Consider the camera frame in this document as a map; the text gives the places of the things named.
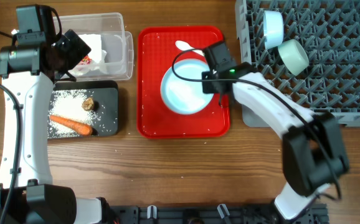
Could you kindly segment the red candy wrapper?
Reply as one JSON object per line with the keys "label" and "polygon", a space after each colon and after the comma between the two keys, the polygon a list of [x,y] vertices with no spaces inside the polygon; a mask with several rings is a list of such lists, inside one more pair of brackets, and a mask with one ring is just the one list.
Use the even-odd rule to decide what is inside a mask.
{"label": "red candy wrapper", "polygon": [[92,63],[92,59],[86,55],[78,64],[79,65],[89,65]]}

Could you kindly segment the white napkin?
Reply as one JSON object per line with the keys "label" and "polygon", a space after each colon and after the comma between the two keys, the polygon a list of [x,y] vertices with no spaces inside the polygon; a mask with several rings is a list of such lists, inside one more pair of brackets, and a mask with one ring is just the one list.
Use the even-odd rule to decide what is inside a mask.
{"label": "white napkin", "polygon": [[81,34],[79,37],[91,48],[88,56],[92,59],[89,65],[77,65],[69,72],[75,76],[83,76],[90,72],[100,72],[107,74],[107,66],[105,65],[105,57],[107,52],[102,49],[102,36],[99,34]]}

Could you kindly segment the light blue plate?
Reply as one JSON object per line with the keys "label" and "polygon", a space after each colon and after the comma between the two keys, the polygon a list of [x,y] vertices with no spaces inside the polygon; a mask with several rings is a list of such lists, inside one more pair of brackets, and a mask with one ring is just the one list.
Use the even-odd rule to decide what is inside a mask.
{"label": "light blue plate", "polygon": [[[208,65],[198,59],[180,60],[174,64],[175,72],[184,78],[201,79]],[[213,93],[204,93],[202,83],[189,82],[175,76],[172,67],[164,74],[160,94],[164,104],[177,114],[189,115],[203,110],[213,99]]]}

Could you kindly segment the brown food scrap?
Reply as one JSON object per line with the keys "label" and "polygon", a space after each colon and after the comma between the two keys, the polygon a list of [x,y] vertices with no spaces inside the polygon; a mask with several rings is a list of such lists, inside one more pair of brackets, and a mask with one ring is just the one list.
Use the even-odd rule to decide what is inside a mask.
{"label": "brown food scrap", "polygon": [[86,98],[82,103],[82,109],[85,111],[93,111],[95,107],[95,102],[92,97]]}

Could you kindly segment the white spoon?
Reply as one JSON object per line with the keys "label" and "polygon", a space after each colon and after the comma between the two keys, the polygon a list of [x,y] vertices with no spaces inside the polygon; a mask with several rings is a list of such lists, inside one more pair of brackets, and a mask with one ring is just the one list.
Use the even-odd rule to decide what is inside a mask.
{"label": "white spoon", "polygon": [[202,50],[192,47],[189,43],[183,41],[183,40],[176,40],[175,46],[181,51],[181,52],[194,52],[198,55],[204,56],[204,53]]}

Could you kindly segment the mint green bowl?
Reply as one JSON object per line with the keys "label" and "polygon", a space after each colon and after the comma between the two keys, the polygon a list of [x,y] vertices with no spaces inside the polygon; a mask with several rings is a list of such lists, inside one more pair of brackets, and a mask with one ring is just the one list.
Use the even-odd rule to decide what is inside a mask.
{"label": "mint green bowl", "polygon": [[278,46],[278,53],[289,72],[299,75],[309,65],[308,56],[302,45],[295,39]]}

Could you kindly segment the orange food piece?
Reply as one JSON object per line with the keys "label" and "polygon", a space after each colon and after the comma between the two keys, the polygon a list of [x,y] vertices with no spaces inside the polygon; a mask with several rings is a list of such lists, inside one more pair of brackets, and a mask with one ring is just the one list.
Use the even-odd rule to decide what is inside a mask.
{"label": "orange food piece", "polygon": [[67,128],[70,128],[71,130],[75,131],[79,135],[91,136],[93,133],[93,128],[88,124],[80,123],[78,121],[74,121],[74,120],[63,118],[61,116],[56,116],[56,115],[50,115],[49,118],[53,122],[59,123]]}

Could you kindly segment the light blue bowl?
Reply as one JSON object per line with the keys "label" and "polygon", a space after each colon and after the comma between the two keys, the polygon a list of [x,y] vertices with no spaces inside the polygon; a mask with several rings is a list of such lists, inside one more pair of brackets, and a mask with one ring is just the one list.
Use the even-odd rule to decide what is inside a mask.
{"label": "light blue bowl", "polygon": [[277,11],[264,11],[263,36],[265,48],[272,49],[282,44],[284,36],[283,16]]}

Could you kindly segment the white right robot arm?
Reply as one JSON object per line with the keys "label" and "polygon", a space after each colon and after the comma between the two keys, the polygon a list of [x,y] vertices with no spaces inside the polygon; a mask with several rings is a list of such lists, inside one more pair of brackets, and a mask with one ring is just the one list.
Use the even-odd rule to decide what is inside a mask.
{"label": "white right robot arm", "polygon": [[209,71],[202,74],[204,92],[232,95],[251,109],[282,140],[286,184],[273,205],[282,221],[295,221],[330,185],[341,200],[339,178],[349,172],[342,133],[331,113],[317,114],[271,86],[251,64],[238,64],[224,41],[202,50]]}

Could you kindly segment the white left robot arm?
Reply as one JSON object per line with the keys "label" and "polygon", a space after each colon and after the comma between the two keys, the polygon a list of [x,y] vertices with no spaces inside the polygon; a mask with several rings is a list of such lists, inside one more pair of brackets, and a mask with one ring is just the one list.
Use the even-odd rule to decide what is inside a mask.
{"label": "white left robot arm", "polygon": [[5,97],[0,223],[114,223],[104,198],[79,198],[52,183],[47,153],[54,84],[73,80],[71,69],[90,47],[74,31],[63,31],[50,6],[19,6],[16,14],[18,30],[0,50]]}

